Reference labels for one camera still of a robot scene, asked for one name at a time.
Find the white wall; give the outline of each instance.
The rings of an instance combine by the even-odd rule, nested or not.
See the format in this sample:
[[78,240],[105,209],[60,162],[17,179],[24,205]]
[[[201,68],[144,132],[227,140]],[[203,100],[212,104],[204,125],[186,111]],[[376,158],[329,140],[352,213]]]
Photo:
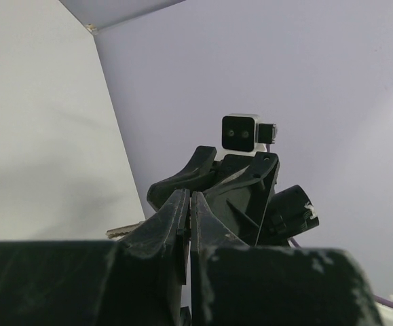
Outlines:
[[349,250],[393,293],[393,1],[188,0],[96,43],[143,198],[220,146],[223,115],[258,113],[280,129],[278,189],[302,185],[320,215],[298,240]]
[[0,0],[0,240],[141,219],[93,37],[58,0]]

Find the camera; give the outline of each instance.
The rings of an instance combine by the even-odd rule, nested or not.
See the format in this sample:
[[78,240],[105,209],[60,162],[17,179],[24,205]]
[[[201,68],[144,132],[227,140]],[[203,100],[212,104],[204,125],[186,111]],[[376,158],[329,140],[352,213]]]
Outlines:
[[249,153],[258,144],[274,144],[277,131],[275,124],[262,124],[258,115],[229,114],[222,119],[222,147]]

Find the wire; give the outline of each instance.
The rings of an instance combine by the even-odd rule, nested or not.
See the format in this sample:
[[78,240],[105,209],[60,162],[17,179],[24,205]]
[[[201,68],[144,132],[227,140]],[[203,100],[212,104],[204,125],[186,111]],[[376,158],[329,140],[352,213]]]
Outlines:
[[[302,246],[294,239],[294,238],[289,238],[291,244],[295,247],[295,248],[301,248]],[[387,300],[383,297],[379,297],[378,295],[373,295],[374,296],[374,300],[379,303],[379,304],[383,304],[384,306],[387,306],[389,308],[393,309],[393,302],[391,300]]]

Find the white board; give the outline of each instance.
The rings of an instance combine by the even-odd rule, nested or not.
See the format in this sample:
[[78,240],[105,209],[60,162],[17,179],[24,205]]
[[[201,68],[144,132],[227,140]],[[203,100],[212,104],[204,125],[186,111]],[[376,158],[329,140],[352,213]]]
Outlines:
[[58,0],[0,0],[0,240],[143,219],[93,36]]

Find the black camera face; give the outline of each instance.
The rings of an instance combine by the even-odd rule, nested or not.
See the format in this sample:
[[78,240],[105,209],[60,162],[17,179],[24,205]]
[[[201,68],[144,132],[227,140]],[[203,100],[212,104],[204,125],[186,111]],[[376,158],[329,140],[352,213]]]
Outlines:
[[256,127],[253,117],[225,116],[222,119],[222,147],[230,151],[253,151]]

